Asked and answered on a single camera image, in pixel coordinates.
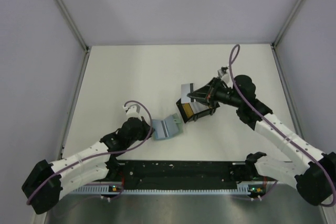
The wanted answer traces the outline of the green card holder wallet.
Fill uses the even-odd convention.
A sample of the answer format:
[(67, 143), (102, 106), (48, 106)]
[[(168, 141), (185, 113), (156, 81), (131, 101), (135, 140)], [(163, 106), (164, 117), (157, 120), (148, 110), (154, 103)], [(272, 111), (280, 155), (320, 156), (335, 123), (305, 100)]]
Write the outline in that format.
[(183, 133), (182, 121), (177, 113), (171, 114), (164, 119), (169, 137), (164, 140), (174, 138)]

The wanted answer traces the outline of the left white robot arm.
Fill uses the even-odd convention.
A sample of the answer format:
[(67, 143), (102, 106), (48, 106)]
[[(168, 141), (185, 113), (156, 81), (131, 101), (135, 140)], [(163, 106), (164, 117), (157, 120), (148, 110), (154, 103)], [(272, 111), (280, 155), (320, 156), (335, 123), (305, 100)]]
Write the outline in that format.
[(89, 148), (69, 157), (38, 162), (22, 185), (38, 215), (48, 212), (71, 191), (96, 180), (114, 180), (119, 174), (117, 157), (144, 144), (153, 134), (153, 122), (144, 117), (129, 118), (116, 131), (105, 135)]

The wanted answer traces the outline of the black card box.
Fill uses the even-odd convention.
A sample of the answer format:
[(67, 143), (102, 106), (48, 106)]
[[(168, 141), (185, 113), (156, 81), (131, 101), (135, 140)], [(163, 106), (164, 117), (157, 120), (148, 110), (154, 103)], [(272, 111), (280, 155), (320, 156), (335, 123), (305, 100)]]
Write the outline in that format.
[(196, 122), (205, 116), (211, 116), (220, 107), (219, 103), (216, 103), (214, 107), (208, 107), (198, 102), (182, 103), (181, 99), (176, 102), (176, 106), (185, 124)]

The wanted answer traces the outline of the white card with black stripe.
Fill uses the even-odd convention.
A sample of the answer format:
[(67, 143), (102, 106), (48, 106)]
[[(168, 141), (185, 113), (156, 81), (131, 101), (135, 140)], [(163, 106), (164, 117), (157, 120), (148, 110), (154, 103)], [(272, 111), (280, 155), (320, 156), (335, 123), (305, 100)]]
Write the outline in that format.
[(169, 137), (166, 124), (164, 120), (153, 120), (154, 135), (155, 140), (164, 140)]

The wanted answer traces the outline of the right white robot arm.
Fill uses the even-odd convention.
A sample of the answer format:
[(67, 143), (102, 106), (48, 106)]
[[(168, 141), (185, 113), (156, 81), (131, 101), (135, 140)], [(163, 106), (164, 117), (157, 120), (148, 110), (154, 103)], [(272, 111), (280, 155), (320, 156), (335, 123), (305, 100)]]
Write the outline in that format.
[(273, 143), (290, 160), (288, 163), (278, 161), (261, 152), (250, 154), (245, 166), (248, 178), (270, 177), (296, 189), (313, 206), (335, 206), (334, 199), (329, 204), (325, 202), (335, 197), (335, 152), (327, 154), (319, 150), (286, 127), (256, 98), (255, 91), (249, 76), (238, 75), (231, 88), (217, 77), (187, 96), (209, 107), (216, 103), (235, 107), (244, 124)]

